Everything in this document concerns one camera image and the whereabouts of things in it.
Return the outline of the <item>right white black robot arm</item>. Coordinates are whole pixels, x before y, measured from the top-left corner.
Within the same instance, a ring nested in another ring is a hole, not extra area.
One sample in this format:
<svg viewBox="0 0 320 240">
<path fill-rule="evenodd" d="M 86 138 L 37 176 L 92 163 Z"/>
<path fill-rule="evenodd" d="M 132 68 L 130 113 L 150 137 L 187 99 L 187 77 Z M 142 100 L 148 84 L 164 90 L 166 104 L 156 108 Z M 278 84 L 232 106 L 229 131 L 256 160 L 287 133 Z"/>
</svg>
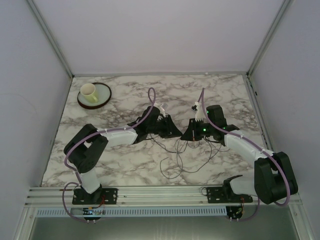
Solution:
<svg viewBox="0 0 320 240">
<path fill-rule="evenodd" d="M 195 117 L 189 120 L 181 140 L 197 142 L 212 137 L 215 143 L 235 151 L 254 168 L 252 174 L 238 174 L 225 179 L 217 195 L 208 190 L 207 195 L 214 202 L 251 202 L 251 197 L 255 196 L 263 203 L 271 204 L 298 192 L 295 174 L 286 153 L 263 149 L 245 140 L 238 127 L 227 124 L 220 105 L 203 109 L 199 102 L 195 102 L 192 110 Z"/>
</svg>

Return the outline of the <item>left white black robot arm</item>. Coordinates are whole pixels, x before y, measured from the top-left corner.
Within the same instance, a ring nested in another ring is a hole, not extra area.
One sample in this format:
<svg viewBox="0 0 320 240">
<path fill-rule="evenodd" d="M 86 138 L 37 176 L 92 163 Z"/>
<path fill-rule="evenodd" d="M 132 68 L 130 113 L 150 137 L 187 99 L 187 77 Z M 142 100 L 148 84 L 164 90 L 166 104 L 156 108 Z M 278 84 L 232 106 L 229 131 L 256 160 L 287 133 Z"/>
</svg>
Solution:
<svg viewBox="0 0 320 240">
<path fill-rule="evenodd" d="M 162 113 L 158 107 L 149 106 L 142 116 L 124 127 L 102 130 L 86 124 L 66 145 L 63 152 L 75 167 L 81 189 L 89 196 L 94 196 L 102 189 L 95 167 L 104 150 L 138 144 L 145 141 L 148 135 L 170 139 L 183 134 L 169 114 Z"/>
</svg>

